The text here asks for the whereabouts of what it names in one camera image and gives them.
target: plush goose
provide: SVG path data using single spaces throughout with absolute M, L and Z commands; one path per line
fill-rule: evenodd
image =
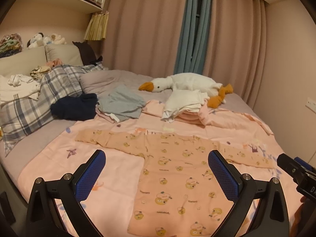
M 221 103 L 225 103 L 225 94 L 233 92 L 230 84 L 223 87 L 213 79 L 195 73 L 180 73 L 166 78 L 155 78 L 151 82 L 142 84 L 138 89 L 148 92 L 162 92 L 166 89 L 200 90 L 200 92 L 206 92 L 210 97 L 208 107 L 211 108 L 217 108 Z

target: blue gripper pad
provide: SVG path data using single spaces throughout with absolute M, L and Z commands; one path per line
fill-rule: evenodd
M 303 167 L 305 167 L 307 170 L 312 171 L 312 166 L 308 163 L 306 163 L 304 160 L 300 159 L 299 157 L 296 157 L 294 159 L 297 163 L 300 163 Z
M 208 162 L 226 198 L 235 203 L 239 195 L 238 184 L 235 179 L 231 176 L 227 167 L 218 158 L 215 152 L 211 151 L 209 153 Z
M 105 153 L 104 151 L 100 151 L 76 183 L 75 197 L 78 202 L 88 198 L 95 182 L 105 166 L 105 161 Z

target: beige cushion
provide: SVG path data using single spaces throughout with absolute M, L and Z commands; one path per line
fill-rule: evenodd
M 83 66 L 80 52 L 73 44 L 49 44 L 45 46 L 47 61 L 60 58 L 63 64 Z
M 43 46 L 25 49 L 15 55 L 0 58 L 0 75 L 10 77 L 11 75 L 30 75 L 37 66 L 45 65 L 46 55 Z

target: power outlet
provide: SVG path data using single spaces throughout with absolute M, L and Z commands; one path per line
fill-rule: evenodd
M 309 97 L 307 98 L 306 107 L 308 107 L 309 109 L 311 109 L 312 111 L 316 113 L 316 101 L 312 100 Z

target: pink bed sheet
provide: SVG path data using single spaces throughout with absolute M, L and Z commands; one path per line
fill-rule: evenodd
M 180 135 L 196 135 L 242 147 L 273 159 L 275 169 L 238 164 L 235 166 L 241 174 L 249 173 L 254 179 L 269 181 L 271 177 L 278 177 L 282 183 L 292 222 L 293 215 L 300 205 L 301 195 L 296 192 L 293 180 L 276 165 L 276 158 L 282 153 L 282 150 L 269 127 L 248 114 L 226 110 L 210 111 L 208 122 L 209 124 L 206 126 L 179 121 L 168 123 L 161 121 L 157 116 L 145 113 L 142 113 L 139 119 L 130 119 L 118 124 L 112 124 L 99 116 L 93 120 L 77 122 L 72 127 L 65 129 L 25 166 L 18 178 L 18 189 L 28 200 L 37 177 L 43 177 L 46 181 L 60 179 L 65 173 L 74 172 L 80 164 L 88 160 L 96 149 L 102 149 L 106 153 L 106 166 L 88 199 L 81 204 L 104 236 L 131 236 L 127 233 L 127 227 L 132 216 L 143 158 L 106 149 L 99 145 L 75 142 L 75 136 L 80 130 L 86 128 L 130 133 L 147 131 L 148 134 L 151 132 L 176 132 Z M 238 236 L 247 230 L 257 204 L 258 201 L 252 203 L 246 223 Z M 60 201 L 57 201 L 57 206 L 67 230 L 77 236 Z

